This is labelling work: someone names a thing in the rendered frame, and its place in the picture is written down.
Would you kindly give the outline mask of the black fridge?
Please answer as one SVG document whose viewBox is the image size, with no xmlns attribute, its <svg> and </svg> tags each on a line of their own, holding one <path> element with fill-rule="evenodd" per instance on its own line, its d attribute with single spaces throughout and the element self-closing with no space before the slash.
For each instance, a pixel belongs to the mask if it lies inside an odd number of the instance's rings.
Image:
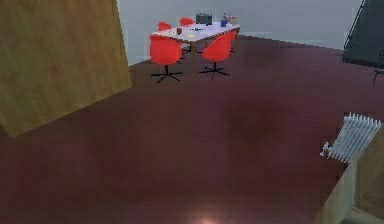
<svg viewBox="0 0 384 224">
<path fill-rule="evenodd" d="M 384 0 L 364 0 L 342 60 L 377 67 L 381 54 L 384 55 Z M 380 67 L 384 69 L 384 57 Z"/>
</svg>

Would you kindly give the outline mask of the white dining table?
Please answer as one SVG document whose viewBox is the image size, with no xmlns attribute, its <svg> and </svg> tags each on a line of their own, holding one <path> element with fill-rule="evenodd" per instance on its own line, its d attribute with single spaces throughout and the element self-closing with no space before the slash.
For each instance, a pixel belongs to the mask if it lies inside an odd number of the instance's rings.
<svg viewBox="0 0 384 224">
<path fill-rule="evenodd" d="M 236 31 L 239 32 L 241 25 L 227 24 L 226 27 L 221 27 L 220 22 L 213 22 L 211 25 L 205 24 L 192 24 L 189 26 L 180 26 L 182 28 L 182 34 L 177 34 L 177 27 L 169 30 L 155 31 L 153 35 L 160 35 L 169 37 L 177 42 L 188 44 L 192 50 L 192 74 L 195 74 L 195 46 L 200 42 L 205 42 L 227 32 Z"/>
</svg>

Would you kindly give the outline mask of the black toaster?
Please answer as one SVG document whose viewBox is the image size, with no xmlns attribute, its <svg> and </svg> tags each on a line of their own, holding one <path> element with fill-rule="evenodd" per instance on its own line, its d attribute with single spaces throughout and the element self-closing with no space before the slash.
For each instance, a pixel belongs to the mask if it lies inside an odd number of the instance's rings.
<svg viewBox="0 0 384 224">
<path fill-rule="evenodd" d="M 196 15 L 196 23 L 197 24 L 211 25 L 212 24 L 212 15 L 206 14 L 206 13 L 198 13 Z"/>
</svg>

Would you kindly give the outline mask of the wooden cupboard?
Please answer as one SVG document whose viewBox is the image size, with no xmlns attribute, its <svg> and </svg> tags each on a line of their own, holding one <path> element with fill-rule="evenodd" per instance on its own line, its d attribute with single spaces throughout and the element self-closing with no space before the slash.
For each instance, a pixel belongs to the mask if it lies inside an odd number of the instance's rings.
<svg viewBox="0 0 384 224">
<path fill-rule="evenodd" d="M 347 167 L 312 224 L 384 224 L 384 125 Z"/>
<path fill-rule="evenodd" d="M 0 0 L 0 127 L 9 136 L 131 87 L 117 0 Z"/>
</svg>

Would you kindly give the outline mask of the white radiator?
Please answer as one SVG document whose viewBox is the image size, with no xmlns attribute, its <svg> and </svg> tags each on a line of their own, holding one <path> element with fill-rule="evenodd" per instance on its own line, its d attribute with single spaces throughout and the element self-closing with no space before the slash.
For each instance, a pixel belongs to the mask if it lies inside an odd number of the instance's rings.
<svg viewBox="0 0 384 224">
<path fill-rule="evenodd" d="M 382 126 L 380 120 L 350 112 L 332 145 L 326 142 L 321 156 L 350 164 L 363 153 Z"/>
</svg>

